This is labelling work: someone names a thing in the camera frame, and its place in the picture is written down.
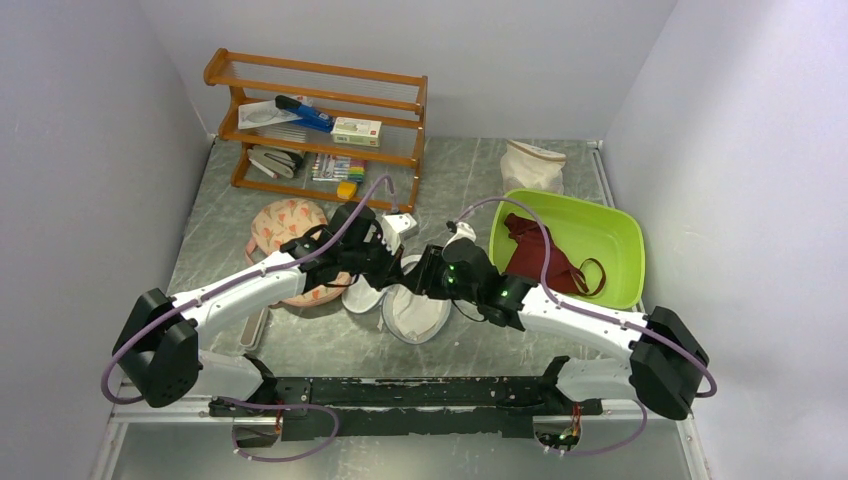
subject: dark red bag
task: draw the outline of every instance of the dark red bag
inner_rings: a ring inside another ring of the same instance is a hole
[[[509,229],[509,238],[515,240],[518,244],[518,248],[515,249],[515,253],[512,254],[509,265],[506,267],[506,273],[532,278],[537,282],[540,281],[542,279],[542,264],[545,261],[545,239],[542,237],[539,224],[534,220],[527,220],[510,213],[504,220],[504,225]],[[600,293],[607,282],[607,273],[604,271],[603,265],[597,259],[587,258],[580,264],[580,268],[575,267],[568,261],[565,253],[553,244],[550,230],[547,230],[547,232],[551,240],[548,286],[559,293],[570,293],[581,297],[593,297]],[[601,269],[601,281],[591,292],[586,284],[586,275],[582,271],[587,263],[594,263]]]

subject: blue tool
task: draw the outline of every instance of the blue tool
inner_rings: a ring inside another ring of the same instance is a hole
[[[285,95],[277,95],[274,102],[280,110],[292,112],[300,117],[300,120],[293,120],[291,122],[295,125],[301,125],[327,133],[330,133],[330,131],[333,130],[333,121],[335,119],[320,110],[304,105],[301,102]]]

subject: white box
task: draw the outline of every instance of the white box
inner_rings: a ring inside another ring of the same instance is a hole
[[[381,122],[359,118],[337,117],[333,124],[333,141],[367,147],[380,146]]]

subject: marbled metal surface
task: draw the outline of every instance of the marbled metal surface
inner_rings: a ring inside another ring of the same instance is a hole
[[[627,437],[638,420],[584,419],[584,450]],[[263,465],[233,455],[230,426],[133,424],[127,432],[114,480],[685,480],[690,479],[675,422],[651,420],[626,448],[595,457],[562,458],[543,453],[532,439],[498,434],[340,437],[296,462]],[[320,440],[278,442],[257,455],[282,457],[315,447]]]
[[[585,142],[527,141],[565,152],[565,194],[597,203],[604,202],[596,166]],[[420,225],[416,237],[406,243],[407,253],[420,253],[427,243],[444,243],[450,234],[445,221],[455,218],[469,204],[502,194],[500,158],[506,143],[500,139],[430,138],[422,165],[422,181],[414,213]],[[282,195],[230,186],[230,174],[238,161],[238,143],[215,143],[203,177],[170,285],[170,292],[198,288],[246,267],[244,246],[255,214]],[[399,198],[409,196],[409,169],[370,163],[367,180],[392,174]],[[315,186],[308,171],[294,180]],[[248,178],[268,180],[251,169]],[[325,184],[335,188],[335,184]],[[388,199],[385,192],[376,198]],[[339,205],[318,202],[331,215]],[[496,207],[482,207],[468,222],[478,243],[488,245]],[[460,304],[476,315],[470,305]],[[424,345],[411,346],[378,331],[379,310],[356,315],[340,300],[312,308],[285,307],[272,311],[265,328],[259,358],[280,376],[462,376],[538,375],[558,355],[585,358],[587,352],[563,338],[519,332],[473,323],[453,311],[439,334]],[[244,322],[234,321],[202,348],[223,354],[239,352],[238,338]]]

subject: wooden shelf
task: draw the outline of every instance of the wooden shelf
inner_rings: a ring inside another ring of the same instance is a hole
[[[421,154],[418,150],[424,146],[424,129],[410,120],[368,115],[321,108],[334,117],[365,118],[383,122],[379,147],[361,147],[343,143],[334,143],[329,133],[290,123],[278,123],[266,127],[248,130],[238,129],[238,107],[246,103],[262,102],[257,98],[245,98],[232,102],[218,135],[224,140],[236,140],[257,145],[296,148],[315,153],[328,153],[345,157],[414,168]]]
[[[285,195],[297,195],[301,197],[309,197],[316,198],[318,200],[327,200],[331,202],[348,202],[349,200],[340,198],[335,193],[329,192],[321,192],[318,190],[310,190],[306,188],[293,187],[289,185],[281,185],[276,183],[269,182],[258,182],[255,180],[248,180],[246,177],[248,168],[251,167],[250,161],[247,159],[247,150],[250,149],[253,145],[249,143],[241,144],[241,156],[239,157],[239,163],[236,165],[236,169],[233,171],[233,175],[230,179],[230,182],[235,187],[245,187],[245,188],[255,188],[258,190],[265,190],[269,192],[282,193]],[[404,213],[411,213],[415,209],[415,199],[418,197],[418,183],[421,181],[419,176],[416,174],[412,179],[412,193],[409,197],[409,203],[403,204],[398,203],[398,209]],[[360,201],[361,197],[354,197],[352,200],[355,202]],[[381,210],[391,210],[392,203],[385,202],[381,200],[369,200],[367,205],[371,208],[379,208]]]
[[[218,128],[218,134],[222,139],[242,142],[241,159],[231,179],[233,186],[321,200],[346,201],[335,194],[245,178],[251,168],[247,160],[248,148],[253,145],[288,147],[407,167],[413,175],[412,192],[409,203],[399,205],[399,208],[411,212],[415,207],[418,183],[421,180],[424,125],[427,119],[426,76],[413,77],[262,57],[220,48],[203,71],[203,78],[208,85],[227,85],[230,90],[230,108]],[[238,129],[240,105],[264,101],[280,93],[310,96],[316,108],[335,117],[382,122],[380,147],[334,143],[328,133],[289,123]],[[308,174],[305,169],[299,173]],[[389,202],[376,200],[369,201],[368,205],[380,209],[391,208]]]

